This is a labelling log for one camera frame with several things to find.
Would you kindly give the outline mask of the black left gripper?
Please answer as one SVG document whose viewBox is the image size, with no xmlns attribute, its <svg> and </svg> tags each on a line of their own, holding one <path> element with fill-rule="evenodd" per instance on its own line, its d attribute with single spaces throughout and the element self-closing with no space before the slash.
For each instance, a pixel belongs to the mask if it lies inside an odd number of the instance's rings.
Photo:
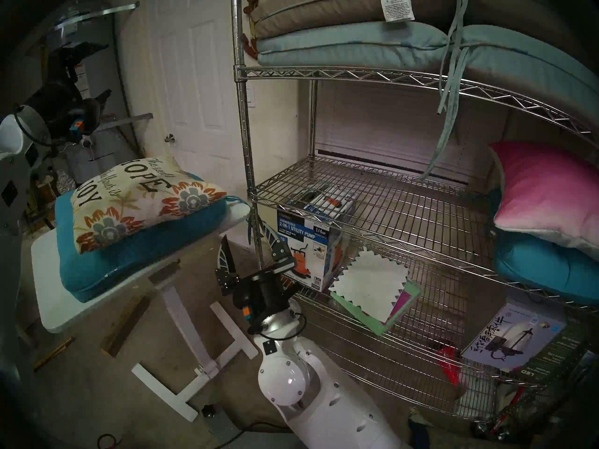
<svg viewBox="0 0 599 449">
<path fill-rule="evenodd" d="M 108 44 L 79 43 L 77 61 L 107 48 Z M 49 80 L 22 105 L 23 119 L 31 122 L 22 131 L 35 143 L 77 142 L 99 126 L 111 92 L 106 89 L 95 98 L 84 99 L 73 82 Z"/>
</svg>

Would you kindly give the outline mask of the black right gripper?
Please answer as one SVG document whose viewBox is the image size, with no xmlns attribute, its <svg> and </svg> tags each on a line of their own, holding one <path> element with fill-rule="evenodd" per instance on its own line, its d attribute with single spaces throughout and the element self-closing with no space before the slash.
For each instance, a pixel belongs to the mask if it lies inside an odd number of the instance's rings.
<svg viewBox="0 0 599 449">
<path fill-rule="evenodd" d="M 266 318 L 290 308 L 289 300 L 301 289 L 299 284 L 284 287 L 279 274 L 296 268 L 296 258 L 284 240 L 269 242 L 272 264 L 268 269 L 240 278 L 227 236 L 219 246 L 219 268 L 215 274 L 223 296 L 232 296 L 248 322 L 247 333 L 262 333 Z"/>
</svg>

